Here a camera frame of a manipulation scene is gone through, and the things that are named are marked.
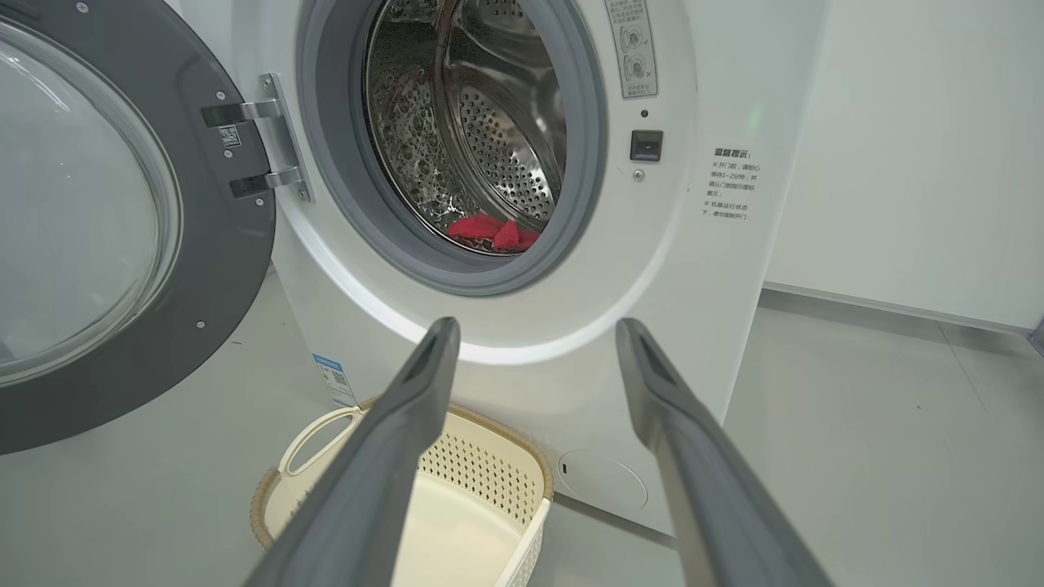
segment white plastic basket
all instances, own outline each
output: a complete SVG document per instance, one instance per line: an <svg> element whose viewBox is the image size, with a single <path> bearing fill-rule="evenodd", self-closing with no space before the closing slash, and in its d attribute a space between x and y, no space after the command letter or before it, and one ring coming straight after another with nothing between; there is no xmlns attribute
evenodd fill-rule
<svg viewBox="0 0 1044 587"><path fill-rule="evenodd" d="M251 527L267 549L348 442L365 412L331 412L298 435L251 503ZM323 427L348 427L300 468L290 462ZM422 456L392 585L521 587L529 582L551 507L550 467L532 442L451 405L443 433Z"/></svg>

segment gray floor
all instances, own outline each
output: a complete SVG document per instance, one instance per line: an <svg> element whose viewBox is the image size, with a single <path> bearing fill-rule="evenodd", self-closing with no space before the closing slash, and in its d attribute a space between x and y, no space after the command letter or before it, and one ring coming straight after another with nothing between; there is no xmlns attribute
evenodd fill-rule
<svg viewBox="0 0 1044 587"><path fill-rule="evenodd" d="M768 294L726 428L836 584L1039 585L1042 390L1023 341ZM270 278L174 390L0 456L0 584L240 584L256 483L330 407ZM682 584L660 535L566 499L546 524L533 586Z"/></svg>
<svg viewBox="0 0 1044 587"><path fill-rule="evenodd" d="M1044 359L766 291L726 430L837 585L1044 585Z"/></svg>

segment washing machine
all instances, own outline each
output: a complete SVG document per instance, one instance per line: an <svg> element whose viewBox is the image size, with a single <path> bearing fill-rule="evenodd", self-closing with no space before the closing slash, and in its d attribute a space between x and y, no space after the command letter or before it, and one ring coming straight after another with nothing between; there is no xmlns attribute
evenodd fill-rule
<svg viewBox="0 0 1044 587"><path fill-rule="evenodd" d="M453 401L670 533L614 325L719 420L825 0L0 0L0 452L203 363L268 267L330 388L460 324Z"/></svg>

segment metal hinge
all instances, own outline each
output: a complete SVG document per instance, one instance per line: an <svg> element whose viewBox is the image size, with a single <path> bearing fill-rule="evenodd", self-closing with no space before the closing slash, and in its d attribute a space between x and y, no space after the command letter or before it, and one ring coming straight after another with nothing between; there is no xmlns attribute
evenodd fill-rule
<svg viewBox="0 0 1044 587"><path fill-rule="evenodd" d="M203 119L212 128L252 120L266 121L258 124L258 131L268 151L269 161L272 162L274 168L279 170L237 180L233 182L233 189L241 193L251 193L292 185L298 191L298 198L311 202L308 174L301 164L298 139L284 110L283 87L279 81L279 75L264 73L258 76L258 83L262 96L258 101L203 109Z"/></svg>

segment red cloth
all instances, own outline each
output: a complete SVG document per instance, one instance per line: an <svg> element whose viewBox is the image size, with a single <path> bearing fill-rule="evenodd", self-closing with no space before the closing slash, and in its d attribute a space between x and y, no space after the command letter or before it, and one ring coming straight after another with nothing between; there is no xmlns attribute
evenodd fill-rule
<svg viewBox="0 0 1044 587"><path fill-rule="evenodd" d="M521 239L519 237L519 226L515 220L511 220L504 225L504 228L500 229L500 232L493 237L494 249L518 251Z"/></svg>
<svg viewBox="0 0 1044 587"><path fill-rule="evenodd" d="M460 218L448 232L450 236L492 240L495 249L505 251L525 251L540 237L535 232L520 231L515 220L501 225L500 220L487 214Z"/></svg>
<svg viewBox="0 0 1044 587"><path fill-rule="evenodd" d="M522 234L519 236L519 249L522 251L529 249L537 242L538 238L540 238L540 235L535 232L522 231Z"/></svg>
<svg viewBox="0 0 1044 587"><path fill-rule="evenodd" d="M485 238L493 240L500 232L501 224L493 216L478 214L470 218L460 218L450 227L450 236L462 236L465 238Z"/></svg>

